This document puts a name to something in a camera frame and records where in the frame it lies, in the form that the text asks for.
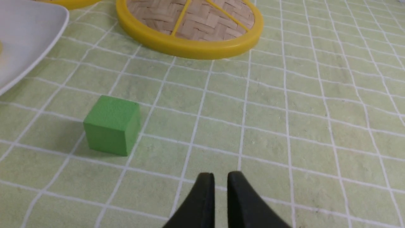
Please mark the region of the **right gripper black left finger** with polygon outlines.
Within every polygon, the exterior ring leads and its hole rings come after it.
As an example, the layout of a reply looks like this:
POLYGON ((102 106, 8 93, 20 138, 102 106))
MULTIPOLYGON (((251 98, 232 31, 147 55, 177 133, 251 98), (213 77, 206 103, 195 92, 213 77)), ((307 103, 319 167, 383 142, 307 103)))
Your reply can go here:
POLYGON ((215 179, 213 173, 203 172, 187 197, 163 226, 164 228, 214 228, 215 179))

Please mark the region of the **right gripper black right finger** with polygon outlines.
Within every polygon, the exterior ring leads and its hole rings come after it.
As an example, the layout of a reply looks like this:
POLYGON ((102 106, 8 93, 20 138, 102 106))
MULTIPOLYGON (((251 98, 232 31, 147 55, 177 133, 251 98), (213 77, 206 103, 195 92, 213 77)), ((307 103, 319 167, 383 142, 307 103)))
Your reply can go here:
POLYGON ((241 171, 227 175, 229 228, 289 228, 254 190, 241 171))

